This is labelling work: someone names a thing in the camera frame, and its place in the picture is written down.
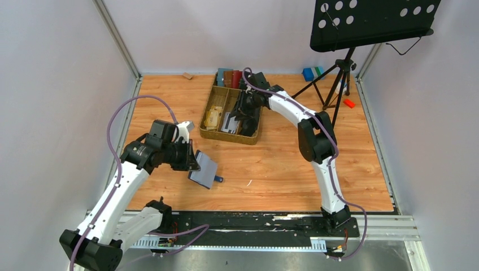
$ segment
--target white wall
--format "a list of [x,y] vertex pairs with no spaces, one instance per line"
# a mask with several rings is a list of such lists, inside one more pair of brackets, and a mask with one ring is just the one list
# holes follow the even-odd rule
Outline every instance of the white wall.
[[134,78],[92,1],[2,1],[0,44],[0,270],[66,270],[58,239],[104,189]]
[[477,270],[478,10],[442,1],[435,34],[405,56],[383,46],[364,80],[399,204],[435,271]]
[[[142,73],[269,73],[329,68],[346,52],[310,49],[314,0],[105,0]],[[360,67],[370,46],[358,47]]]

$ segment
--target perforated panel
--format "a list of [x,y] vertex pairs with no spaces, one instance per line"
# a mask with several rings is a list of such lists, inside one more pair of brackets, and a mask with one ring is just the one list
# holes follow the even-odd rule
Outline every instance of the perforated panel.
[[[165,239],[158,236],[146,235],[133,244],[130,248],[158,249]],[[174,245],[167,247],[169,250],[177,250],[182,246]],[[221,251],[298,251],[298,252],[326,252],[326,241],[319,239],[311,240],[311,247],[256,247],[256,246],[189,246],[187,250],[221,250]]]
[[440,2],[316,0],[310,47],[327,52],[431,35]]

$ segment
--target wooden piece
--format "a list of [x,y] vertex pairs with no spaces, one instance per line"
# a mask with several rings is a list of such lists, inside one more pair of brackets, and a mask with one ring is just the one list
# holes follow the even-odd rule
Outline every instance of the wooden piece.
[[232,88],[237,89],[240,87],[240,80],[242,74],[243,73],[241,71],[233,71],[233,80],[231,82]]
[[225,71],[232,71],[232,69],[218,68],[218,73],[217,73],[217,76],[216,76],[216,85],[217,86],[224,86],[224,72]]
[[193,75],[191,75],[191,74],[185,72],[185,73],[183,73],[183,77],[186,78],[186,79],[188,79],[188,80],[191,80],[191,79],[193,78]]
[[223,83],[225,88],[231,88],[231,84],[233,81],[233,71],[224,71],[223,72]]
[[[327,76],[317,83],[322,94],[328,93],[334,77]],[[305,85],[302,75],[266,75],[266,78],[271,85],[278,84],[289,94]],[[145,76],[140,94],[164,99],[178,121],[194,121],[195,129],[190,133],[194,149],[205,152],[218,163],[217,175],[224,177],[224,182],[215,183],[208,190],[189,180],[187,172],[175,172],[168,165],[161,165],[140,187],[128,208],[141,209],[150,200],[163,196],[164,202],[174,210],[319,211],[319,186],[311,165],[299,153],[297,129],[278,113],[263,110],[259,140],[254,146],[199,136],[198,127],[213,79],[213,75],[201,75],[185,82],[176,76]],[[335,127],[339,146],[336,166],[343,195],[367,211],[392,211],[354,84],[348,99],[356,106],[349,109],[341,103]],[[305,91],[297,101],[312,110],[321,107],[314,89]],[[155,119],[171,121],[168,110],[158,101],[138,100],[126,142],[148,132]]]

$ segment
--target orange block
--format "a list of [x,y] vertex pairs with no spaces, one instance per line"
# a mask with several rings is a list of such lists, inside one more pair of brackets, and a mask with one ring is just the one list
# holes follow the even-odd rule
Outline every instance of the orange block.
[[356,104],[353,103],[351,100],[349,99],[345,99],[344,103],[349,106],[349,108],[353,108]]

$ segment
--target black music stand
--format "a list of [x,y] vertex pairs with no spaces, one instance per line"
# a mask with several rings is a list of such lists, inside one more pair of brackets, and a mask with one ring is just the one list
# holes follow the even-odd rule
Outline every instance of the black music stand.
[[[339,49],[349,51],[344,59],[337,59],[331,68],[294,94],[293,99],[313,85],[323,104],[323,110],[335,107],[332,120],[334,127],[345,82],[346,95],[350,92],[351,71],[356,68],[356,63],[351,60],[354,49],[357,46],[432,35],[434,31],[431,25],[440,2],[441,0],[316,0],[310,48],[322,53]],[[336,68],[339,68],[338,75],[326,100],[323,100],[316,82]],[[336,104],[331,105],[340,80]]]

